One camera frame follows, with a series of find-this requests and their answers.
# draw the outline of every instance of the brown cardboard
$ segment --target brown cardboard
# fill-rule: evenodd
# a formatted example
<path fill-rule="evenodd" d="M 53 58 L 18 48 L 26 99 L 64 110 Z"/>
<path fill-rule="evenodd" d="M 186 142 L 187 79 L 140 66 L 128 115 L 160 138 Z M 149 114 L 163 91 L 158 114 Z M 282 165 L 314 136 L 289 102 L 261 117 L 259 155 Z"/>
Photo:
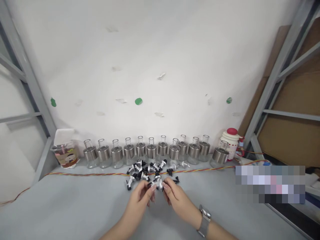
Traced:
<path fill-rule="evenodd" d="M 256 110 L 256 107 L 259 103 L 259 100 L 260 100 L 260 97 L 261 97 L 262 92 L 264 90 L 264 87 L 267 84 L 267 80 L 271 74 L 273 65 L 275 64 L 275 62 L 277 60 L 277 57 L 278 57 L 279 52 L 281 50 L 281 47 L 284 43 L 284 40 L 286 39 L 286 36 L 288 34 L 289 29 L 290 29 L 289 25 L 279 27 L 276 39 L 274 41 L 274 44 L 273 44 L 266 68 L 265 68 L 265 71 L 263 73 L 263 77 L 260 80 L 260 83 L 257 87 L 257 90 L 256 90 L 256 92 L 250 102 L 250 105 L 247 109 L 247 112 L 246 112 L 246 114 L 241 122 L 241 125 L 239 127 L 238 133 L 240 136 L 244 136 L 246 134 L 246 131 L 249 127 L 249 124 L 250 124 L 250 121 L 251 121 L 252 116 L 254 114 L 254 111 Z"/>
<path fill-rule="evenodd" d="M 258 137 L 261 149 L 287 165 L 320 167 L 320 122 L 269 114 Z"/>
<path fill-rule="evenodd" d="M 284 82 L 272 109 L 320 116 L 319 91 L 320 72 L 290 75 Z"/>
<path fill-rule="evenodd" d="M 298 57 L 320 41 L 320 18 L 307 35 Z M 320 56 L 285 80 L 274 110 L 320 115 Z M 262 151 L 288 165 L 320 167 L 320 122 L 269 114 L 258 137 Z"/>
<path fill-rule="evenodd" d="M 243 117 L 243 120 L 242 120 L 241 125 L 240 125 L 239 130 L 238 130 L 238 134 L 240 136 L 244 136 L 246 134 L 246 131 L 247 131 L 248 127 L 249 127 L 251 118 L 252 118 L 252 116 L 254 114 L 254 111 L 256 110 L 256 107 L 257 107 L 257 105 L 259 103 L 259 100 L 260 100 L 260 97 L 262 95 L 262 92 L 264 90 L 264 87 L 267 84 L 267 80 L 268 80 L 267 77 L 264 77 L 264 78 L 261 79 L 261 81 L 260 81 L 260 83 L 258 85 L 258 88 L 257 88 L 255 94 L 253 95 L 253 98 L 252 98 L 252 100 L 250 102 L 250 105 L 249 105 L 249 107 L 247 109 L 246 114 Z"/>
<path fill-rule="evenodd" d="M 289 32 L 290 25 L 279 27 L 276 39 L 274 40 L 274 44 L 266 65 L 266 68 L 263 73 L 263 77 L 270 77 L 273 66 L 278 58 L 279 52 L 282 48 L 284 40 L 286 40 L 286 36 Z"/>

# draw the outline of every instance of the wristwatch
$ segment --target wristwatch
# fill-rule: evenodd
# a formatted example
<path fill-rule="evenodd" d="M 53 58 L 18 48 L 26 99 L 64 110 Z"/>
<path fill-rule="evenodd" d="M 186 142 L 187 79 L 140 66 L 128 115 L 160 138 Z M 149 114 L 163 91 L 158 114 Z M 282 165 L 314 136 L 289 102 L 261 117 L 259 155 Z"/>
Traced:
<path fill-rule="evenodd" d="M 200 228 L 199 228 L 199 230 L 197 232 L 203 238 L 205 238 L 207 236 L 207 233 L 208 233 L 208 226 L 209 226 L 209 223 L 210 223 L 211 214 L 201 204 L 200 204 L 199 210 L 202 213 L 202 221 L 201 221 L 201 226 L 200 226 Z"/>

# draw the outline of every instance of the red and yellow wire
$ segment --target red and yellow wire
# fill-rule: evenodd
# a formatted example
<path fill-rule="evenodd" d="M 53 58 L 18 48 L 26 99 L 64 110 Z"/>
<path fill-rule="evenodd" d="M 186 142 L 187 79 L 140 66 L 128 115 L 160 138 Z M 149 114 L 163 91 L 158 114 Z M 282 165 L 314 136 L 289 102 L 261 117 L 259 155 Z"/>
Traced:
<path fill-rule="evenodd" d="M 268 162 L 267 160 L 256 160 L 256 161 L 252 161 L 250 163 L 244 164 L 242 166 L 245 165 L 250 165 L 256 162 Z M 172 173 L 187 173 L 187 172 L 202 172 L 202 171 L 212 171 L 212 170 L 222 170 L 222 169 L 227 169 L 227 168 L 235 168 L 236 166 L 227 166 L 227 167 L 220 167 L 220 168 L 205 168 L 205 169 L 194 169 L 194 170 L 181 170 L 181 171 L 173 171 Z M 91 173 L 91 174 L 75 174 L 75 173 L 62 173 L 62 172 L 51 172 L 48 173 L 44 176 L 47 175 L 65 175 L 65 176 L 75 176 L 75 177 L 90 177 L 90 176 L 115 176 L 115 175 L 120 175 L 120 176 L 130 176 L 128 174 L 123 174 L 123 173 Z M 17 198 L 25 191 L 27 191 L 29 188 L 23 190 L 21 193 L 19 193 L 17 195 L 17 197 L 13 200 L 7 201 L 7 202 L 2 202 L 0 203 L 0 205 L 2 204 L 7 204 L 7 203 L 12 203 L 15 200 L 17 200 Z"/>

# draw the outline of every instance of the bottle lid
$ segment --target bottle lid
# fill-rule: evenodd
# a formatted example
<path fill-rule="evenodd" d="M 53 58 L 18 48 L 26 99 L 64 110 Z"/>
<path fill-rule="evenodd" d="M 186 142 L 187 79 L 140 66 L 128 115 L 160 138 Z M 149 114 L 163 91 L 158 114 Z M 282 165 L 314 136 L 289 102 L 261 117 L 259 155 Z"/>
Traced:
<path fill-rule="evenodd" d="M 227 129 L 227 133 L 230 135 L 237 135 L 238 134 L 238 130 L 236 130 L 235 128 L 228 128 Z"/>

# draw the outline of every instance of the gray metal shelf frame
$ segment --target gray metal shelf frame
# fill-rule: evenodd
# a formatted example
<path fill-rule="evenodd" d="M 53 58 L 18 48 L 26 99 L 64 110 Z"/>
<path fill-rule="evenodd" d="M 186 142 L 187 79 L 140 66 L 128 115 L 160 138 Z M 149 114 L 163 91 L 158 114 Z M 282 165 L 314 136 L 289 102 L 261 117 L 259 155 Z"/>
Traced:
<path fill-rule="evenodd" d="M 303 0 L 301 2 L 246 132 L 244 140 L 244 148 L 246 150 L 252 147 L 254 152 L 261 152 L 258 136 L 268 114 L 320 121 L 320 116 L 272 110 L 286 77 L 320 53 L 320 42 L 318 42 L 309 51 L 296 59 L 319 11 L 319 0 Z M 264 159 L 262 154 L 256 154 L 256 158 Z"/>
<path fill-rule="evenodd" d="M 0 64 L 19 79 L 19 84 L 22 85 L 22 89 L 25 91 L 23 94 L 26 94 L 28 97 L 34 111 L 29 114 L 0 118 L 0 123 L 36 117 L 47 137 L 47 142 L 42 152 L 33 181 L 33 184 L 35 184 L 45 174 L 51 172 L 58 166 L 58 162 L 55 159 L 54 154 L 50 152 L 50 147 L 53 145 L 53 139 L 57 128 L 44 101 L 42 92 L 5 0 L 0 0 L 0 25 L 1 37 L 6 45 L 10 57 L 12 58 L 11 61 L 0 53 Z"/>

